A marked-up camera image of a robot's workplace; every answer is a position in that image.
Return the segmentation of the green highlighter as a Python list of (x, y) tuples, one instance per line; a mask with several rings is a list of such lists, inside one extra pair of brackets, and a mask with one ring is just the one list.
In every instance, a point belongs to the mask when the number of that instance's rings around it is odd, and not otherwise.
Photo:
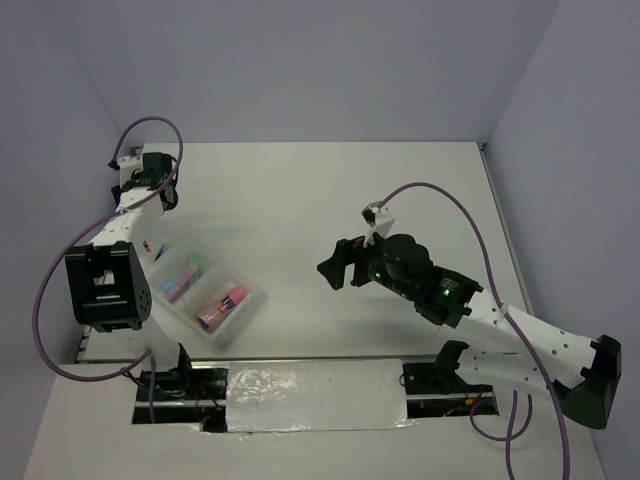
[(198, 255), (192, 255), (190, 257), (189, 267), (195, 273), (200, 273), (202, 271), (202, 260)]

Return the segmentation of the blue highlighter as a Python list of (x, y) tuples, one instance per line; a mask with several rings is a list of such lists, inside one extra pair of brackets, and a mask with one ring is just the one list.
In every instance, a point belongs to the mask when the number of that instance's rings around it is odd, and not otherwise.
[(172, 281), (166, 282), (162, 286), (162, 289), (163, 289), (163, 294), (166, 297), (173, 297), (180, 292), (181, 286), (179, 285), (177, 280), (172, 280)]

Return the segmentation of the blue pen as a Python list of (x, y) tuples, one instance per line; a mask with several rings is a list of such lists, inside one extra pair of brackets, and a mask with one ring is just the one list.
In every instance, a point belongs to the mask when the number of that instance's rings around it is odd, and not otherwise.
[(158, 251), (156, 252), (153, 262), (156, 262), (157, 260), (159, 260), (159, 258), (166, 252), (166, 250), (167, 250), (166, 245), (162, 244), (158, 249)]

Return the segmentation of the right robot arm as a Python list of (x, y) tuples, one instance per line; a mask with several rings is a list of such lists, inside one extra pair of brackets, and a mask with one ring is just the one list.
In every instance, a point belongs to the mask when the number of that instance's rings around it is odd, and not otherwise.
[(428, 249), (407, 234), (375, 234), (371, 242), (363, 236), (341, 239), (317, 270), (339, 290), (348, 266), (354, 268), (352, 286), (375, 282), (432, 324), (497, 345), (491, 354), (463, 340), (447, 341), (434, 369), (442, 389), (505, 384), (531, 395), (553, 392), (570, 420), (595, 430), (607, 426), (622, 373), (618, 340), (576, 335), (517, 308), (499, 307), (488, 289), (435, 265)]

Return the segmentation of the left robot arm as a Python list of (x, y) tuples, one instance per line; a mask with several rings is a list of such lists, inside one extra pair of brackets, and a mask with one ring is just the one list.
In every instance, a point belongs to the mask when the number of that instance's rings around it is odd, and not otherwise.
[(115, 162), (120, 180), (112, 188), (116, 216), (85, 245), (67, 250), (64, 262), (77, 322), (110, 334), (134, 356), (145, 352), (140, 381), (154, 381), (175, 399), (189, 396), (196, 374), (185, 348), (171, 339), (152, 315), (147, 272), (154, 255), (149, 235), (161, 215), (177, 206), (177, 182), (148, 202), (177, 160), (161, 152)]

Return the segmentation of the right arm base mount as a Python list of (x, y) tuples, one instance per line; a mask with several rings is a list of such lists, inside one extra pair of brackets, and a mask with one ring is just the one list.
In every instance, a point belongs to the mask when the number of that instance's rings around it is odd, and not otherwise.
[(404, 388), (407, 416), (426, 418), (497, 415), (494, 390), (490, 385), (470, 385), (436, 374), (433, 361), (403, 361), (399, 384)]

